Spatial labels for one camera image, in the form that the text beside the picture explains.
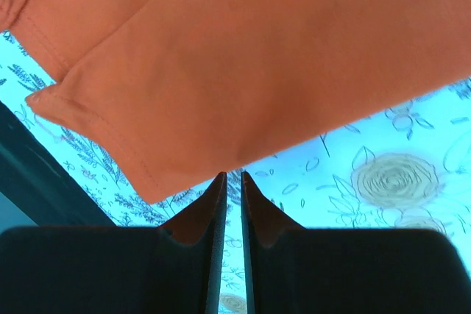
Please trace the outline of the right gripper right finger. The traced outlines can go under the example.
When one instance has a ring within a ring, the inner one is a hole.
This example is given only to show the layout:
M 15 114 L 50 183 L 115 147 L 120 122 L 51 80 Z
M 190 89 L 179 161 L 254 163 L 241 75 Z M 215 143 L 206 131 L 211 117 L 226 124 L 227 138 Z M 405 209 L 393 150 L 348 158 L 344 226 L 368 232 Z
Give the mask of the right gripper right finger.
M 468 314 L 470 278 L 431 229 L 308 229 L 241 175 L 249 313 Z

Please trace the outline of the orange t shirt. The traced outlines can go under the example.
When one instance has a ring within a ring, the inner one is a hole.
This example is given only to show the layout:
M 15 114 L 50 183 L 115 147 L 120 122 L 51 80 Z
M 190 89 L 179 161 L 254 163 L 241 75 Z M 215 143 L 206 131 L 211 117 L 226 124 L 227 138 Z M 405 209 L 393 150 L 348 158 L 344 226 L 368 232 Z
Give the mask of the orange t shirt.
M 470 75 L 470 0 L 1 0 L 39 116 L 149 203 Z

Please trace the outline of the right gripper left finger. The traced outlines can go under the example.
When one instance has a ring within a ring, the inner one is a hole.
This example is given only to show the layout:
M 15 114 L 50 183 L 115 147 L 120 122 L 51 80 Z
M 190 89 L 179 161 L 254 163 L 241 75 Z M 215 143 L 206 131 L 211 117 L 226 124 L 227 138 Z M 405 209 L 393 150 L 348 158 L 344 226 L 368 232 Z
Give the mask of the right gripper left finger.
M 1 234 L 3 313 L 216 313 L 227 175 L 157 227 L 21 226 Z

